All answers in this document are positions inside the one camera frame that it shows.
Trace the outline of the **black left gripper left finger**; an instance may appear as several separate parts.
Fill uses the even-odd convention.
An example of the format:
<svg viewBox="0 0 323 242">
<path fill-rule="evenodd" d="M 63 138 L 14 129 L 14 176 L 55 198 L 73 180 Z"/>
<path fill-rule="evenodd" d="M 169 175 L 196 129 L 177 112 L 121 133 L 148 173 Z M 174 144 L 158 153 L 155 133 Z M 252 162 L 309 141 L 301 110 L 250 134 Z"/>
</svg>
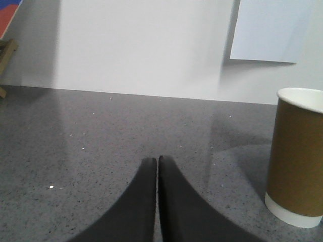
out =
<svg viewBox="0 0 323 242">
<path fill-rule="evenodd" d="M 144 158 L 113 206 L 70 241 L 153 241 L 155 210 L 156 159 Z"/>
</svg>

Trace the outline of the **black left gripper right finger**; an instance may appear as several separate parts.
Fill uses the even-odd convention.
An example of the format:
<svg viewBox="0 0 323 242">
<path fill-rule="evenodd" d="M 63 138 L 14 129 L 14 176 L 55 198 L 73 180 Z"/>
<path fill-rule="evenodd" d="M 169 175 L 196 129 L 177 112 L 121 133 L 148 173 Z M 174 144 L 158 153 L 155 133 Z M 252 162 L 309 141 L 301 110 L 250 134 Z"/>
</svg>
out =
<svg viewBox="0 0 323 242">
<path fill-rule="evenodd" d="M 165 155 L 158 159 L 158 207 L 163 241 L 261 240 L 206 202 Z"/>
</svg>

